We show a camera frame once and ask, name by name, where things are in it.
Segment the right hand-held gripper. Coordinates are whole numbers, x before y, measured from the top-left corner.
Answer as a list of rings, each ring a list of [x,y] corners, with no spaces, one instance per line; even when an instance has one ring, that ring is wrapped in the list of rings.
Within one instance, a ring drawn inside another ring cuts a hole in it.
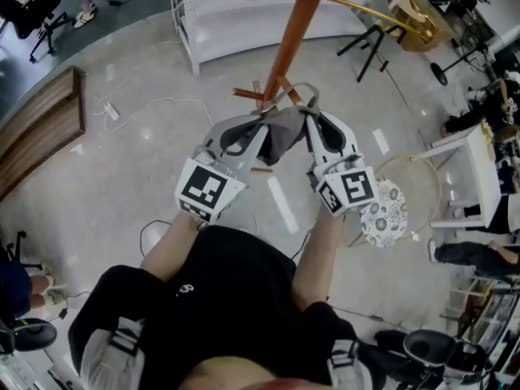
[[[378,201],[373,168],[365,165],[352,129],[325,110],[318,119],[307,115],[305,125],[316,163],[308,176],[325,209],[338,217]],[[328,151],[346,158],[327,162]]]

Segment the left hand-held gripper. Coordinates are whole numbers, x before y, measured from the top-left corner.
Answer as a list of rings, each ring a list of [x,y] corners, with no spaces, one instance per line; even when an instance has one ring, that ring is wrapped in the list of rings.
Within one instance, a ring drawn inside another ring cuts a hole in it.
[[[238,115],[216,123],[187,158],[175,188],[184,213],[216,222],[245,191],[269,128],[260,115]]]

